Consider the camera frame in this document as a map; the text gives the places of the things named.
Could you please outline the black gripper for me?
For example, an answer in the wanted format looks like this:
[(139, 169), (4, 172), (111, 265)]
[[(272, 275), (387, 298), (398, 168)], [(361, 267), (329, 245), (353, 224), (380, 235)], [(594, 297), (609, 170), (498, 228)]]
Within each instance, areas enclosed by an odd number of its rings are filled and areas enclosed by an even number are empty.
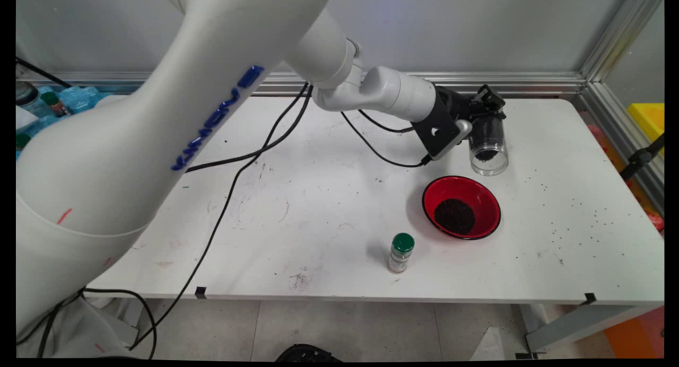
[(467, 97), (444, 86), (435, 86), (435, 121), (473, 122), (475, 118), (496, 116), (506, 118), (506, 101), (489, 85), (483, 84), (473, 97)]

